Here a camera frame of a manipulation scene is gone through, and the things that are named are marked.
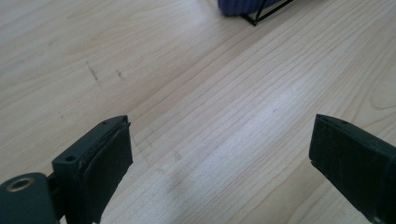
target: blue ribbed object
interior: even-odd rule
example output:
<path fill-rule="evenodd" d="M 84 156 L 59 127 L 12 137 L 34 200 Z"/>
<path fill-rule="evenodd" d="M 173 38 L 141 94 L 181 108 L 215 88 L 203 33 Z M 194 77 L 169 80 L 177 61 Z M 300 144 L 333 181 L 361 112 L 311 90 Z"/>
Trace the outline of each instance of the blue ribbed object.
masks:
<path fill-rule="evenodd" d="M 264 1 L 264 7 L 269 7 L 280 0 L 219 0 L 219 8 L 226 16 L 239 16 L 259 10 Z"/>

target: wooden table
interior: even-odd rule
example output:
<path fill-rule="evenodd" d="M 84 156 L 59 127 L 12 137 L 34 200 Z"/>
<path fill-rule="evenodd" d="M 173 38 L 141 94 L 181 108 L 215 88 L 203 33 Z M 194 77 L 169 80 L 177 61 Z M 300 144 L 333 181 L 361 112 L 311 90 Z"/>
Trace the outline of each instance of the wooden table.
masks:
<path fill-rule="evenodd" d="M 366 223 L 307 158 L 317 113 L 396 145 L 396 1 L 0 3 L 0 181 L 103 119 L 134 164 L 102 223 Z"/>

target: wood grain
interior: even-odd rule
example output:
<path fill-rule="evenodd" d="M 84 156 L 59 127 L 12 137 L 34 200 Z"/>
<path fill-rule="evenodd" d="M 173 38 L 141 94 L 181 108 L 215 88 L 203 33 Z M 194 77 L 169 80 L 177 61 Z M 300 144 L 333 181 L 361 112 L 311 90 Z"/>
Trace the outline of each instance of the wood grain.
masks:
<path fill-rule="evenodd" d="M 0 2 L 0 181 L 127 114 L 102 223 L 367 223 L 307 158 L 317 113 L 396 145 L 396 2 Z"/>

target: wooden surface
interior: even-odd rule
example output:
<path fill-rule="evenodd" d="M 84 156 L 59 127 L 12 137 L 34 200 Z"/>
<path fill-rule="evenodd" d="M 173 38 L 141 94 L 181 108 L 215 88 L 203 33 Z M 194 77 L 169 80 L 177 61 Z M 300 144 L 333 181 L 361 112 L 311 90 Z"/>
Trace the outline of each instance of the wooden surface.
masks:
<path fill-rule="evenodd" d="M 0 3 L 0 181 L 129 116 L 102 223 L 366 223 L 307 158 L 317 113 L 396 145 L 396 1 Z"/>

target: black wire frame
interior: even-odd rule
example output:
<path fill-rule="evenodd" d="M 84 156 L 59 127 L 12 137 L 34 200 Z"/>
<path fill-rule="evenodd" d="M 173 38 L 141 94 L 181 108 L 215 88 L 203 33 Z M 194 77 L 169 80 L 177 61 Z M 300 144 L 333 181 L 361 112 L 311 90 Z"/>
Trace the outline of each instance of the black wire frame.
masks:
<path fill-rule="evenodd" d="M 253 26 L 256 26 L 257 23 L 259 23 L 260 21 L 263 21 L 265 18 L 267 18 L 267 17 L 271 16 L 272 14 L 276 13 L 282 7 L 287 6 L 292 1 L 294 1 L 294 0 L 287 0 L 286 2 L 280 4 L 279 6 L 275 7 L 274 9 L 272 9 L 269 12 L 265 13 L 264 15 L 262 15 L 262 11 L 264 10 L 264 6 L 265 6 L 265 2 L 266 1 L 262 1 L 262 5 L 260 6 L 259 10 L 257 11 L 256 17 L 254 19 L 251 18 L 248 14 L 242 14 L 241 17 L 244 18 L 245 20 L 247 20 L 248 22 L 250 22 L 250 24 L 252 24 Z"/>

